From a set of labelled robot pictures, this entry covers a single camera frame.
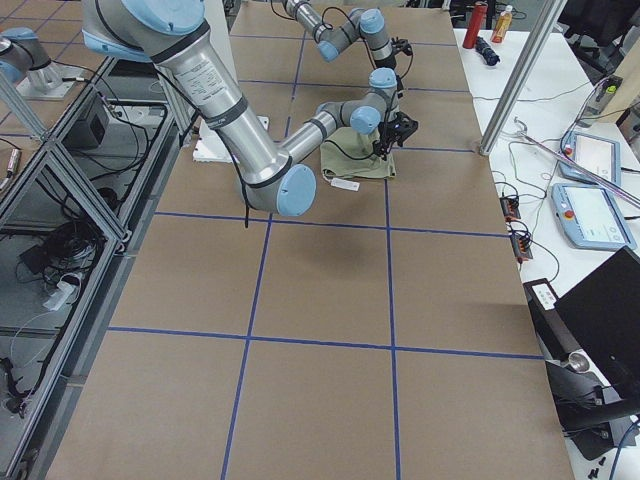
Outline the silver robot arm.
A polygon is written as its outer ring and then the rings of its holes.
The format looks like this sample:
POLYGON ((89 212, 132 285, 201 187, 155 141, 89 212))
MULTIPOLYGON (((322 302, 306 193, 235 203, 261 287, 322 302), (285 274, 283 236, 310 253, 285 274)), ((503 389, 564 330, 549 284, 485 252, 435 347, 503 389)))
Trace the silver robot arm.
POLYGON ((345 16, 342 25, 332 25, 310 1, 281 1, 287 16, 299 23, 315 41, 322 58, 327 62, 337 59, 347 48, 364 42, 374 68, 396 69, 398 54, 413 56, 408 39, 392 37, 383 13, 376 8, 355 8, 345 16))
POLYGON ((94 52, 169 70, 178 92, 230 153, 246 208, 300 216, 316 194, 316 178, 303 161, 336 130, 377 132, 373 153, 381 157, 417 130, 417 122, 399 109, 403 84, 395 71, 397 54, 410 55, 412 46, 387 33, 378 9, 354 9, 343 25, 334 27, 307 1, 286 1, 283 7, 312 35, 325 60, 334 60, 363 40, 375 68, 363 98, 320 105, 281 143, 271 139, 211 45, 203 2, 85 1, 83 36, 94 52))

